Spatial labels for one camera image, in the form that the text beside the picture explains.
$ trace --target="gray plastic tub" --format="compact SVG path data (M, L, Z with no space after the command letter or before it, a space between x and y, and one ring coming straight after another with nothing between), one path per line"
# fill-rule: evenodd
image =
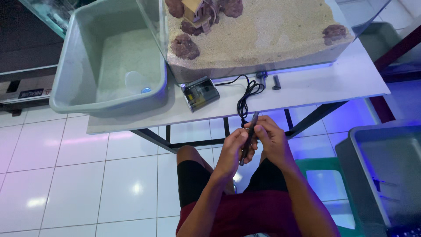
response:
M125 74L141 73L151 92L130 93ZM166 65L135 0L98 0L70 19L50 97L58 113L98 117L141 113L167 102Z
M420 221L420 141L420 123L392 121L355 127L336 145L367 236L385 236L387 228Z

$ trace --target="red shirt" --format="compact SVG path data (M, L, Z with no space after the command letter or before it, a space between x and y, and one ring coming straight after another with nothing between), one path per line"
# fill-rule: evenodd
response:
M181 209L176 234L195 205L193 202ZM271 237L301 236L287 192L265 190L222 196L210 236L242 237L256 233Z

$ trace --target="table top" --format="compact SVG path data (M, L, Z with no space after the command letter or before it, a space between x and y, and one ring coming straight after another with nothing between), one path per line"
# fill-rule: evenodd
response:
M274 74L269 75L266 89L247 99L249 113L390 94L359 39L348 46L330 67L281 70L276 74L282 89L272 90ZM164 107L130 116L90 116L87 133L119 132L237 116L237 102L244 95L247 81L240 78L230 85L218 86L220 99L194 113L188 108L181 89L171 82L168 85L168 103Z

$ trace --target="black shorts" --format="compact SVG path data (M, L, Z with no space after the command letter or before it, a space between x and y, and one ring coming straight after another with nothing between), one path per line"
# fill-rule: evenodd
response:
M177 166L177 176L179 180L180 207L183 208L199 200L211 174L196 161L187 160ZM250 183L244 192L262 190L288 192L281 170L267 158L264 159L251 176Z

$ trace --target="white table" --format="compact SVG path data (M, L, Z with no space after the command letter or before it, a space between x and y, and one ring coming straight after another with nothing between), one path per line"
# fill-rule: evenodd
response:
M352 43L330 67L315 66L314 69L281 72L277 75L282 89L272 90L273 75L269 75L266 79L266 89L261 94L247 99L249 114L254 111L264 112L326 104L319 106L302 122L290 129L287 134L290 137L302 132L348 100L390 94L359 39ZM166 141L145 128L237 116L237 102L245 92L247 81L245 78L238 79L233 84L218 86L220 99L194 113L187 107L181 89L171 82L169 84L169 99L166 106L131 116L113 118L90 116L87 133L130 130L175 152L179 146L172 146L173 144L169 143L168 133L168 141ZM192 145L218 144L221 143L220 140L223 142L223 139L217 139L213 142L196 142Z

